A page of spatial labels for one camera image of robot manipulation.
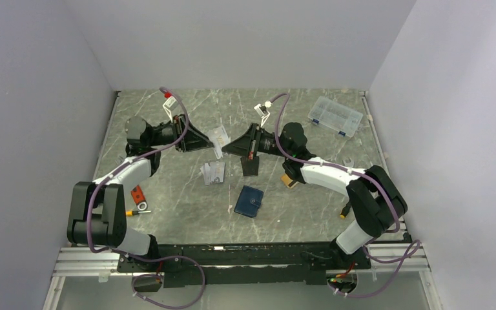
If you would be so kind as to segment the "blue leather card holder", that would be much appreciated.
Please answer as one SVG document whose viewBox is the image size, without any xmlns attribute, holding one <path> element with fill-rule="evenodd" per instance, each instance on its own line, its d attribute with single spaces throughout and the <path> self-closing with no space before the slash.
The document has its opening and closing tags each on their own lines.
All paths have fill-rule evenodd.
<svg viewBox="0 0 496 310">
<path fill-rule="evenodd" d="M 250 186 L 243 186 L 234 206 L 234 212 L 243 216 L 254 218 L 262 205 L 264 192 Z"/>
</svg>

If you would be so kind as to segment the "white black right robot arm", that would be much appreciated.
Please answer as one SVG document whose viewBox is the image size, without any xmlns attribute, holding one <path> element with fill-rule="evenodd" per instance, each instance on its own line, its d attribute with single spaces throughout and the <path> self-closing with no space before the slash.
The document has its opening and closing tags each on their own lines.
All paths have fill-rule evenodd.
<svg viewBox="0 0 496 310">
<path fill-rule="evenodd" d="M 311 153 L 300 123 L 287 123 L 280 135 L 253 123 L 245 134 L 222 147 L 241 157 L 243 172 L 255 175 L 258 153 L 284 158 L 282 167 L 293 182 L 318 185 L 347 196 L 354 213 L 353 222 L 333 241 L 330 259 L 345 268 L 363 245 L 382 236 L 405 215 L 408 205 L 388 173 L 378 165 L 355 169 L 331 163 Z"/>
</svg>

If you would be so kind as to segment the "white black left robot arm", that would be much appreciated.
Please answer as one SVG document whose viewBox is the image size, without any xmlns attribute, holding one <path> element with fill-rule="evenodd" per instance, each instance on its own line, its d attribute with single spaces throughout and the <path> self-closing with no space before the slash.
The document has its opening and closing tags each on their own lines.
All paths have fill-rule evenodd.
<svg viewBox="0 0 496 310">
<path fill-rule="evenodd" d="M 127 157 L 123 162 L 101 178 L 74 185 L 67 239 L 73 244 L 92 245 L 95 251 L 109 248 L 133 255 L 140 269 L 151 271 L 160 262 L 158 243 L 155 236 L 128 227 L 127 196 L 157 172 L 161 160 L 158 147 L 190 152 L 214 144 L 184 114 L 157 126 L 134 116 L 126 121 L 125 133 Z"/>
</svg>

